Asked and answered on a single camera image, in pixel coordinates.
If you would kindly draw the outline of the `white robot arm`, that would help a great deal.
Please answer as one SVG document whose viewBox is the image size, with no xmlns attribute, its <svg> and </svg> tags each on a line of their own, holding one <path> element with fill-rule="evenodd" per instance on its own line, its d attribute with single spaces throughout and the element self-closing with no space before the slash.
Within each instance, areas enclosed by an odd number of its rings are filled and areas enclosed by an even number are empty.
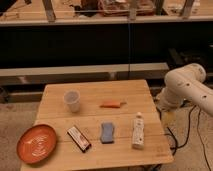
<svg viewBox="0 0 213 171">
<path fill-rule="evenodd" d="M 197 63 L 170 70 L 164 77 L 165 87 L 158 94 L 160 109 L 170 111 L 188 100 L 213 117 L 213 89 L 203 84 L 205 79 L 206 71 Z"/>
</svg>

